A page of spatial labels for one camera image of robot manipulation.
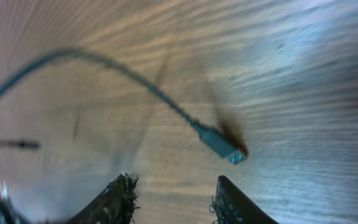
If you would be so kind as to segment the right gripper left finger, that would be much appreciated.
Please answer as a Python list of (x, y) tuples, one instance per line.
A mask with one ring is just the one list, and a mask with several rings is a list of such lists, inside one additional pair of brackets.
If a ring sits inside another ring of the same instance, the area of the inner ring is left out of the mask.
[(138, 209), (135, 188), (139, 176), (121, 173), (108, 183), (87, 206), (66, 221), (66, 224), (131, 224)]

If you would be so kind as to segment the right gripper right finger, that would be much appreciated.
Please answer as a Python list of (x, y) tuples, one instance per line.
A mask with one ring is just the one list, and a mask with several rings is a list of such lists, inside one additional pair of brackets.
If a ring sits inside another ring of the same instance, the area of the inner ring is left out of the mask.
[(225, 175), (218, 177), (209, 212), (216, 215), (214, 223), (278, 224)]

